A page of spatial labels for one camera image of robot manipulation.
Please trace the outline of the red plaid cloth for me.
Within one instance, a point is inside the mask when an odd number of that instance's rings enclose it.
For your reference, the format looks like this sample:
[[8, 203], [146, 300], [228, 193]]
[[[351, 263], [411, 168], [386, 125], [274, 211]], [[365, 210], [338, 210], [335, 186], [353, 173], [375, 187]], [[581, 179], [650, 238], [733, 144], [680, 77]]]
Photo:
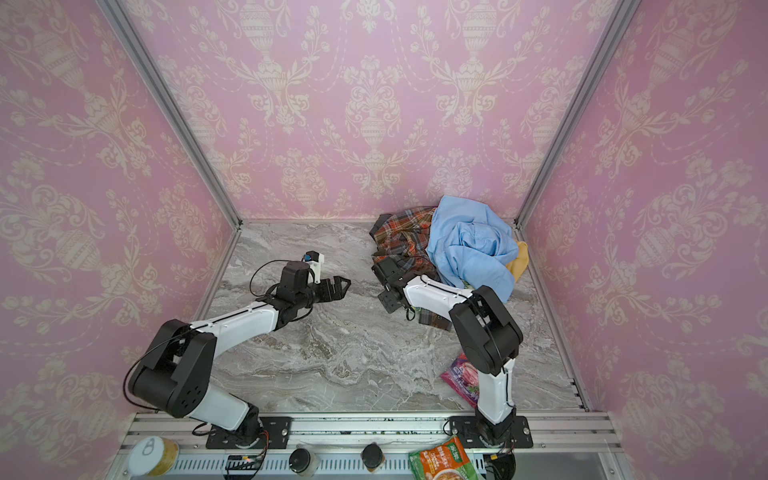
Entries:
[[401, 274], [425, 275], [440, 282], [440, 275], [427, 253], [435, 207], [413, 207], [393, 214], [382, 214], [369, 231], [377, 250], [372, 255], [372, 270], [381, 279], [377, 265], [385, 263], [385, 272], [397, 269]]

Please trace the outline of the light blue cloth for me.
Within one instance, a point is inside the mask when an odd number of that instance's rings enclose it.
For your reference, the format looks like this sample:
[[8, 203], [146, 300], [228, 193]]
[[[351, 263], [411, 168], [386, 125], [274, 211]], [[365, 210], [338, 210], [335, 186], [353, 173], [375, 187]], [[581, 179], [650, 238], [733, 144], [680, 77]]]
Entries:
[[426, 248], [447, 285], [490, 287], [501, 301], [511, 297], [516, 279], [507, 265], [519, 256], [512, 228], [489, 206], [445, 195], [434, 210]]

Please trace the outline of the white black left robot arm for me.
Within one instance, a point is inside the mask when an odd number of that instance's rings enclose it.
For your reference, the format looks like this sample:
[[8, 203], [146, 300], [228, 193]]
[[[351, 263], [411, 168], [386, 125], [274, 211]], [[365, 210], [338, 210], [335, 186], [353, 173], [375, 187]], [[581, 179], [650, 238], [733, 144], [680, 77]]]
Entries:
[[259, 408], [211, 383], [214, 361], [247, 340], [306, 318], [317, 304], [344, 299], [351, 281], [323, 278], [321, 270], [322, 256], [311, 251], [300, 261], [286, 261], [279, 282], [245, 307], [208, 320], [166, 321], [129, 368], [125, 399], [208, 423], [253, 444], [263, 430]]

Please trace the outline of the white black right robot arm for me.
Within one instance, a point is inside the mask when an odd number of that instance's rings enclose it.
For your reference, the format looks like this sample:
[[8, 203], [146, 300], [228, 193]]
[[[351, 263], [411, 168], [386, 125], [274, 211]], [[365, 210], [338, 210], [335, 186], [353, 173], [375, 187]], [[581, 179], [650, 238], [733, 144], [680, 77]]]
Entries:
[[476, 429], [491, 446], [521, 448], [529, 441], [527, 425], [517, 415], [511, 378], [522, 330], [488, 286], [476, 290], [445, 285], [406, 272], [387, 258], [372, 267], [384, 288], [380, 302], [392, 313], [399, 308], [429, 311], [451, 321], [464, 355], [478, 371]]

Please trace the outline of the mustard yellow cloth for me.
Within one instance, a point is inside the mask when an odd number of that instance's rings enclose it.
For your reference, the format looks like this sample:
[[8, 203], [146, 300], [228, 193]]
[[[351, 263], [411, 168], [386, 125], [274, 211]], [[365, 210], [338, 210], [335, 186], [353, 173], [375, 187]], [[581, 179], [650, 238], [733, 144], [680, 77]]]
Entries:
[[529, 247], [527, 243], [519, 241], [517, 246], [517, 257], [506, 265], [507, 270], [512, 274], [516, 282], [521, 279], [530, 264]]

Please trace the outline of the purple Fox's candy bag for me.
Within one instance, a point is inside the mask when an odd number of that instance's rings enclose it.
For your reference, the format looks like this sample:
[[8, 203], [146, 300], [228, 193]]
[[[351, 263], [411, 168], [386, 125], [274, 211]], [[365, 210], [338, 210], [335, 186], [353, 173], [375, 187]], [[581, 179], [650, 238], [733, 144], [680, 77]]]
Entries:
[[449, 385], [472, 408], [479, 400], [479, 378], [477, 369], [461, 353], [440, 378]]

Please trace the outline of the black round knob right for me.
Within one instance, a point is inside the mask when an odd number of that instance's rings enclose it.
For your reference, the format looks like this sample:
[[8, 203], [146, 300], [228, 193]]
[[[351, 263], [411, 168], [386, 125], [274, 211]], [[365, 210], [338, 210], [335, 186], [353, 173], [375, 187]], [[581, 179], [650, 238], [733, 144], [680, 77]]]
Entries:
[[365, 469], [371, 473], [376, 471], [385, 462], [383, 450], [375, 442], [366, 445], [363, 448], [360, 457]]

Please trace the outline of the black round knob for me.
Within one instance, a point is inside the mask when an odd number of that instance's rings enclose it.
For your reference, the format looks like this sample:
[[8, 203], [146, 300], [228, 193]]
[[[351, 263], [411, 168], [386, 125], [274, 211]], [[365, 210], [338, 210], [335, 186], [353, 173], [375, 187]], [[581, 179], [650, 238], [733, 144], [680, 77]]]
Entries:
[[376, 471], [385, 462], [383, 450], [375, 442], [366, 445], [363, 448], [360, 457], [365, 469], [371, 473]]
[[289, 469], [298, 476], [311, 477], [319, 467], [319, 460], [311, 450], [299, 447], [289, 457]]

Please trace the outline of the black round knob left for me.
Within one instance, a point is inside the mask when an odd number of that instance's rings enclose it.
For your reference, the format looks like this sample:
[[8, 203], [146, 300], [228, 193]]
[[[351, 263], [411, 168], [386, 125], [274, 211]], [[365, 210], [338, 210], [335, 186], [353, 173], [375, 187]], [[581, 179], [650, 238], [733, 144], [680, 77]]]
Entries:
[[289, 469], [298, 476], [311, 477], [319, 467], [319, 460], [311, 450], [299, 447], [289, 457]]

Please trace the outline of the green orange snack packet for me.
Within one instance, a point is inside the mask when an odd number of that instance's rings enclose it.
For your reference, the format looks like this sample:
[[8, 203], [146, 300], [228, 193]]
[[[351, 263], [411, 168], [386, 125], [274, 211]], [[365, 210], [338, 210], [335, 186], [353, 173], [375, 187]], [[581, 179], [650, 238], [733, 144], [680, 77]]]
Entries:
[[415, 479], [478, 480], [479, 475], [457, 436], [427, 450], [412, 452], [408, 462]]

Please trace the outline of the small black electronics board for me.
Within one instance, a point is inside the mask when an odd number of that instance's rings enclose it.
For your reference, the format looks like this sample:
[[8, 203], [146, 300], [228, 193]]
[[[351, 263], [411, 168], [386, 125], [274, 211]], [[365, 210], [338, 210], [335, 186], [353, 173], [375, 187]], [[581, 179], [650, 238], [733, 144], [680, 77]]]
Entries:
[[229, 455], [224, 467], [224, 475], [229, 477], [242, 477], [256, 475], [264, 462], [262, 456]]

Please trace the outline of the white lidded jar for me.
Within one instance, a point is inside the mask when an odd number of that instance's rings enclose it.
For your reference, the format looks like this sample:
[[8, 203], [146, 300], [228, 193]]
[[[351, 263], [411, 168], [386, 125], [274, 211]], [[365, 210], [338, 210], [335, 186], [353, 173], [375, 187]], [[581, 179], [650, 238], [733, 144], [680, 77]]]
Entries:
[[179, 445], [168, 438], [151, 436], [136, 444], [128, 456], [132, 476], [159, 477], [168, 473], [179, 456]]

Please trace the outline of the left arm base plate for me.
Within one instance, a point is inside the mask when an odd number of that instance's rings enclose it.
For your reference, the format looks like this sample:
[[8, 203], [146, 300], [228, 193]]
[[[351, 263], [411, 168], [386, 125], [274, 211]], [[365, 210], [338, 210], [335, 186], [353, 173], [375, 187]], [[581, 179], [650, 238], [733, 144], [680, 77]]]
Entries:
[[288, 416], [267, 416], [246, 420], [237, 430], [230, 432], [213, 426], [206, 440], [206, 448], [223, 449], [285, 449], [290, 439], [293, 419]]

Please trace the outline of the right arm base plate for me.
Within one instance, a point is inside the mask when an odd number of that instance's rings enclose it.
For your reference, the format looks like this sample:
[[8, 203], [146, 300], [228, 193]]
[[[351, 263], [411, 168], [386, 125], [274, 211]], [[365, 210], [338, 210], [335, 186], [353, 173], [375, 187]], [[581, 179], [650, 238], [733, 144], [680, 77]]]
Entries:
[[529, 449], [534, 446], [528, 419], [523, 416], [511, 415], [498, 424], [492, 424], [483, 416], [451, 416], [447, 427], [469, 449]]

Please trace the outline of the aluminium corner post left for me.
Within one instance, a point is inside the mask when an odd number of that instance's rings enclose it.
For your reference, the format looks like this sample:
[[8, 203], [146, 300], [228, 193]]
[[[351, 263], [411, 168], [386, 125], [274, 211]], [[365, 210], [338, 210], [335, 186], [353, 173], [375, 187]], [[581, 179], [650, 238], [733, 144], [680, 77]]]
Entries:
[[127, 8], [121, 1], [115, 0], [97, 0], [96, 4], [100, 7], [116, 37], [126, 50], [135, 69], [176, 134], [182, 148], [189, 155], [197, 172], [208, 187], [229, 224], [235, 230], [240, 230], [243, 220], [240, 218], [215, 169], [206, 157], [202, 144], [195, 136], [191, 124], [187, 121], [179, 103], [164, 80], [157, 62], [152, 57], [151, 52], [129, 18]]

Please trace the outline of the aluminium corner post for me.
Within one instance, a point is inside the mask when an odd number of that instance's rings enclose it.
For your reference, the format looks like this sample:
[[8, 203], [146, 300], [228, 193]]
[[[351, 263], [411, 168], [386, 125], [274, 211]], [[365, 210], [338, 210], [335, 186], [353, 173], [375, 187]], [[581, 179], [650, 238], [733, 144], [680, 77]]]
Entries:
[[191, 124], [187, 121], [179, 103], [164, 80], [157, 62], [152, 57], [151, 52], [129, 18], [127, 8], [121, 1], [115, 0], [97, 0], [96, 4], [100, 7], [116, 37], [126, 50], [135, 69], [176, 134], [182, 148], [189, 155], [197, 172], [208, 187], [229, 224], [235, 230], [240, 230], [243, 220], [240, 218], [215, 169], [206, 157], [202, 144], [195, 136]]
[[640, 4], [640, 0], [622, 0], [616, 3], [609, 17], [606, 29], [586, 65], [574, 96], [565, 110], [564, 117], [555, 132], [552, 143], [546, 151], [541, 166], [515, 218], [515, 225], [518, 231], [523, 232], [532, 219], [535, 207], [555, 170], [559, 158], [564, 153], [570, 137], [578, 126], [580, 118], [589, 106], [591, 98], [610, 60], [615, 54]]

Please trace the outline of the aluminium front rail frame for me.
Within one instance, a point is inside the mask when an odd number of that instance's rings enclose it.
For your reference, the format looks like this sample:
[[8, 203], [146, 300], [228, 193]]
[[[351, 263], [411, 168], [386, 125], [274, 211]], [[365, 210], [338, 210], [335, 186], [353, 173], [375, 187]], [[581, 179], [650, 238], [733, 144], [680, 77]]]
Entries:
[[[470, 412], [384, 413], [283, 413], [293, 419], [285, 449], [206, 448], [211, 432], [194, 420], [173, 419], [165, 414], [139, 414], [130, 425], [107, 473], [109, 479], [146, 479], [128, 471], [128, 456], [141, 440], [165, 437], [179, 445], [179, 456], [166, 479], [296, 479], [289, 457], [299, 447], [314, 452], [319, 467], [307, 479], [409, 479], [408, 455], [435, 447], [453, 434], [451, 416]], [[614, 426], [605, 413], [584, 411], [533, 411], [518, 416], [528, 419], [534, 446], [529, 449], [465, 448], [478, 475], [494, 479], [512, 470], [517, 479], [630, 479], [628, 460]], [[384, 464], [373, 473], [363, 466], [363, 448], [377, 443]], [[254, 476], [224, 475], [229, 455], [264, 458]]]

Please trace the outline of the aluminium corner post right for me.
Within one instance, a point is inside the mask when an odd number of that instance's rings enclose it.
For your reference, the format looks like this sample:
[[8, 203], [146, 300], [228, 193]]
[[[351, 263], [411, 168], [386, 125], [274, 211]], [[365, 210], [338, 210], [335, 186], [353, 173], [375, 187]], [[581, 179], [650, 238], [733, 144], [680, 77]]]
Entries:
[[564, 153], [570, 137], [578, 126], [580, 118], [589, 106], [591, 98], [610, 60], [615, 54], [640, 4], [640, 0], [622, 0], [616, 3], [609, 17], [606, 29], [586, 65], [574, 96], [565, 110], [564, 117], [555, 132], [552, 143], [546, 151], [541, 166], [515, 218], [515, 225], [518, 231], [523, 232], [532, 219], [535, 207], [555, 170], [559, 158]]

